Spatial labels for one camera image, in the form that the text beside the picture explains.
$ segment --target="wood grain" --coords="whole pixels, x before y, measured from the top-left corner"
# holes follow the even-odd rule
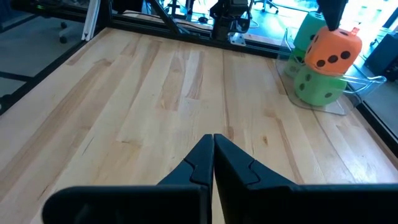
[[[273,60],[105,29],[0,117],[1,223],[40,223],[68,186],[156,184],[206,133],[296,183],[398,181],[357,111],[294,106]]]

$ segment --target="butcher block tabletop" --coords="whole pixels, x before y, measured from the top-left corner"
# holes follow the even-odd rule
[[[206,133],[298,184],[398,181],[356,110],[293,105],[273,59],[107,28],[0,117],[0,222],[41,223],[73,185],[154,185]]]

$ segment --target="chair wheel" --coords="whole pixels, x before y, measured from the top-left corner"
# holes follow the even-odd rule
[[[65,29],[68,27],[68,24],[66,22],[61,22],[61,28]]]
[[[66,44],[68,42],[66,37],[60,37],[61,44]]]

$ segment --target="clear plastic container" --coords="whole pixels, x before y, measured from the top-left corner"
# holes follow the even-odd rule
[[[312,71],[293,45],[297,29],[287,28],[276,60],[276,69],[290,101],[302,108],[346,115],[387,79],[375,77],[358,56],[342,76],[331,77]]]

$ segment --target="orange die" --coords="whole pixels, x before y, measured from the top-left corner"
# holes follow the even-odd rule
[[[361,52],[362,40],[346,30],[329,31],[322,27],[305,55],[305,64],[312,70],[331,76],[343,75]]]

